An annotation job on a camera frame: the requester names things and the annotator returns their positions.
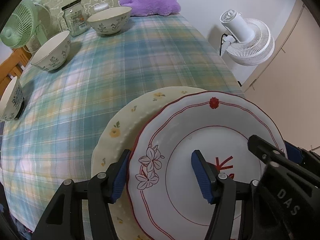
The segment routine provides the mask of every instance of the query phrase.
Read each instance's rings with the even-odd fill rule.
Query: red-rimmed plate
[[[141,131],[129,162],[127,187],[142,230],[154,240],[204,239],[214,205],[201,195],[191,154],[199,149],[236,181],[259,180],[264,164],[247,148],[253,134],[286,155],[274,122],[241,97],[208,91],[165,106]],[[238,236],[240,216],[238,202],[231,238]]]

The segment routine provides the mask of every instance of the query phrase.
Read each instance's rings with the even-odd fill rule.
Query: red flower design
[[[209,101],[209,105],[212,109],[216,109],[219,106],[219,99],[217,98],[211,98]]]

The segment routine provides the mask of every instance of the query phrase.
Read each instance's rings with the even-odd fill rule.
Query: table
[[[167,86],[243,96],[221,57],[181,15],[131,17],[110,37],[90,29],[72,39],[62,67],[28,65],[20,82],[26,106],[19,120],[5,123],[0,180],[12,215],[32,231],[65,179],[91,178],[101,133],[131,100]],[[90,239],[87,216],[84,228]]]

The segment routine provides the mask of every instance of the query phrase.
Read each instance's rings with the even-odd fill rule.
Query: plate
[[[91,176],[106,171],[124,149],[132,149],[146,122],[162,107],[185,95],[205,91],[193,87],[160,88],[134,99],[110,120],[103,131],[91,160]],[[148,240],[136,223],[126,190],[113,205],[109,205],[118,237],[122,240]]]
[[[286,155],[274,122],[238,96],[212,91],[188,95],[151,119],[135,142],[127,181],[135,218],[145,234],[154,240],[204,239],[214,205],[201,195],[191,154],[199,149],[206,161],[236,181],[259,180],[264,164],[247,149],[253,134]],[[238,236],[240,218],[238,201],[231,238]]]

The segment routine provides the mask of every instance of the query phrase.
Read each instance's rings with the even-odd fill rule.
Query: chair backrest
[[[30,58],[31,54],[27,53],[23,48],[20,48],[12,52],[10,57],[0,65],[0,96],[3,95],[6,87],[11,81],[8,74],[19,78],[22,74],[22,69],[19,66],[19,63],[23,66],[27,66]]]

